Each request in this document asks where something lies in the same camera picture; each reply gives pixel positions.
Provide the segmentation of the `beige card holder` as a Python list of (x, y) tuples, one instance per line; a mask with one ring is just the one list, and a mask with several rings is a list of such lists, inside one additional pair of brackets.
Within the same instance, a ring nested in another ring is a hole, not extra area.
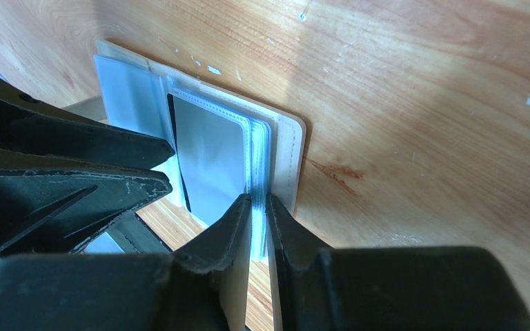
[(187, 211), (168, 95), (195, 96), (249, 120), (251, 182), (247, 193), (253, 199), (250, 256), (254, 261), (265, 259), (268, 255), (265, 198), (269, 193), (275, 194), (288, 210), (294, 211), (306, 135), (304, 122), (109, 41), (98, 40), (96, 47), (95, 70), (109, 123), (169, 143), (175, 154), (157, 165), (156, 170), (173, 183), (169, 201)]

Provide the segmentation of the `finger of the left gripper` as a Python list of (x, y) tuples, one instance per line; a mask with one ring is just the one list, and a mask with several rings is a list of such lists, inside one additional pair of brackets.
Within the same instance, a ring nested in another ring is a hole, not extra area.
[(171, 190), (152, 170), (0, 149), (0, 256), (76, 252)]
[(164, 139), (62, 110), (2, 79), (0, 149), (143, 169), (154, 168), (175, 153)]

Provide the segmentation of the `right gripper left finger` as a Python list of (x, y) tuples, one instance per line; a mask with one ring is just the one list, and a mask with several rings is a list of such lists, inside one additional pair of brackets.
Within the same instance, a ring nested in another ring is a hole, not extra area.
[(0, 262), (0, 330), (244, 330), (251, 197), (170, 254)]

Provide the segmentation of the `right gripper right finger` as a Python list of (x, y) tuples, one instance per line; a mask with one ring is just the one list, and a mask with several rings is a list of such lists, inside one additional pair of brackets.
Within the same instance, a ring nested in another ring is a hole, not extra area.
[(276, 330), (530, 330), (530, 311), (484, 248), (333, 248), (266, 199)]

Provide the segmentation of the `black credit card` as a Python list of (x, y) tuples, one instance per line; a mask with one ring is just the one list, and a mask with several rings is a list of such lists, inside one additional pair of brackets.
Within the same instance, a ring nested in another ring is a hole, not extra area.
[(195, 96), (168, 100), (188, 211), (212, 225), (250, 190), (249, 120)]

